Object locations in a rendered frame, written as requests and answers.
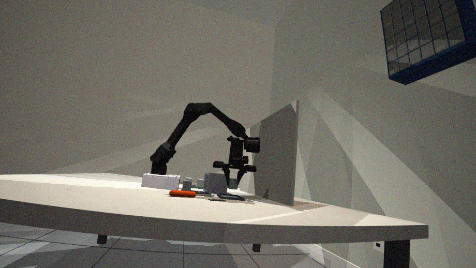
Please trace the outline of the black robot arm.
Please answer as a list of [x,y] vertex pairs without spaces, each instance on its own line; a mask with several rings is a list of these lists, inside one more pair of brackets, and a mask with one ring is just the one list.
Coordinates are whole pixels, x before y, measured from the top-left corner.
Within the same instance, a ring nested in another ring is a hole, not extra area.
[[[175,146],[179,139],[182,137],[192,122],[194,122],[200,115],[205,115],[207,113],[212,113],[214,116],[216,116],[236,137],[238,137],[233,138],[230,136],[227,138],[228,141],[231,141],[230,150],[243,151],[244,144],[244,149],[246,152],[260,152],[260,138],[248,137],[242,124],[227,117],[212,103],[189,103],[184,110],[183,118],[176,126],[174,132],[171,134],[168,140],[158,147],[156,152],[150,157],[150,161],[152,161],[152,171],[150,174],[166,174],[167,163],[169,159],[176,153]],[[243,138],[243,140],[240,140],[239,137]],[[244,164],[248,164],[248,156],[235,157],[233,154],[230,154],[229,166],[233,165],[233,167],[244,167]]]

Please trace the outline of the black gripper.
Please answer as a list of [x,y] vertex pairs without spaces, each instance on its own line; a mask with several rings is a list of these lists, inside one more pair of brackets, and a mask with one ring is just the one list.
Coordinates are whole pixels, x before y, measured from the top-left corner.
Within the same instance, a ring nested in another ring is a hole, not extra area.
[[[230,154],[233,154],[233,156],[235,157],[242,157],[243,156],[243,152],[242,151],[235,151],[235,150],[230,150]],[[240,171],[238,171],[237,173],[237,179],[238,180],[238,184],[242,178],[242,176],[247,173],[247,172],[256,172],[257,168],[256,166],[252,166],[252,165],[245,165],[244,167],[233,167],[233,166],[229,166],[229,164],[225,164],[224,162],[221,162],[221,161],[215,161],[213,162],[213,168],[222,168],[222,171],[224,171],[224,174],[225,174],[225,177],[226,177],[226,181],[227,181],[227,185],[229,186],[229,176],[230,176],[230,169],[239,169]]]

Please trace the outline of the grey flat panel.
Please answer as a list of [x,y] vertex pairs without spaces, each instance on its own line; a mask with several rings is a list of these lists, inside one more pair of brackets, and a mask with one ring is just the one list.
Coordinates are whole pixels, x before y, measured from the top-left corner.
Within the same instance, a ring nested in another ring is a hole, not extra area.
[[256,172],[245,173],[240,191],[293,206],[298,144],[299,100],[246,129],[248,137],[260,138],[260,152],[246,152]]

